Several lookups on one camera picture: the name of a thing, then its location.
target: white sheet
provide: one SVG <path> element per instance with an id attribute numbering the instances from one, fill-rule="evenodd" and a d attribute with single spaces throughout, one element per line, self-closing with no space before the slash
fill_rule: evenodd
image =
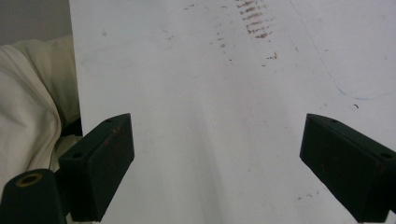
<path id="1" fill-rule="evenodd" d="M 103 223 L 356 223 L 299 159 L 305 114 L 396 148 L 394 1 L 70 5 L 84 132 L 133 118 Z"/>

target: white surface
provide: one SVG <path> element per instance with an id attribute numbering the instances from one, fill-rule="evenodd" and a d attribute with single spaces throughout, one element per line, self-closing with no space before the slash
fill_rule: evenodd
<path id="1" fill-rule="evenodd" d="M 70 4 L 84 132 L 133 118 L 103 223 L 356 223 L 299 158 L 305 114 L 396 148 L 394 1 Z"/>

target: table surface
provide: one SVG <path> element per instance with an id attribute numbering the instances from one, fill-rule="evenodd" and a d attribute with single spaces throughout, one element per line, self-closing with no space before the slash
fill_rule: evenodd
<path id="1" fill-rule="evenodd" d="M 396 148 L 395 1 L 70 6 L 84 133 L 133 120 L 103 223 L 356 223 L 299 158 L 305 115 Z"/>

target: mounting hole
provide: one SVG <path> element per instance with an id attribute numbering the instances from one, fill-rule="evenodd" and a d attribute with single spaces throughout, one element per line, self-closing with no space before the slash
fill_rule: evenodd
<path id="1" fill-rule="evenodd" d="M 31 186 L 31 185 L 37 183 L 42 178 L 43 178 L 43 175 L 40 173 L 29 174 L 29 175 L 26 175 L 26 176 L 22 177 L 21 179 L 19 179 L 17 181 L 16 185 L 19 188 L 25 188 L 25 187 L 28 187 L 28 186 Z"/>
<path id="2" fill-rule="evenodd" d="M 78 159 L 80 157 L 82 157 L 82 152 L 76 152 L 72 155 L 73 159 Z"/>
<path id="3" fill-rule="evenodd" d="M 381 156 L 385 159 L 392 159 L 392 155 L 388 154 L 388 153 L 381 153 Z"/>

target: black plastic part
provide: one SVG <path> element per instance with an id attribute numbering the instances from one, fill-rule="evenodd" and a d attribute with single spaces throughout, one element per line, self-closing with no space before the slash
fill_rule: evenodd
<path id="1" fill-rule="evenodd" d="M 107 119 L 59 159 L 74 221 L 101 221 L 134 160 L 131 116 Z"/>
<path id="2" fill-rule="evenodd" d="M 8 181 L 3 191 L 0 223 L 65 224 L 55 174 L 38 169 Z"/>
<path id="3" fill-rule="evenodd" d="M 358 222 L 395 207 L 396 153 L 345 124 L 308 114 L 300 157 Z"/>

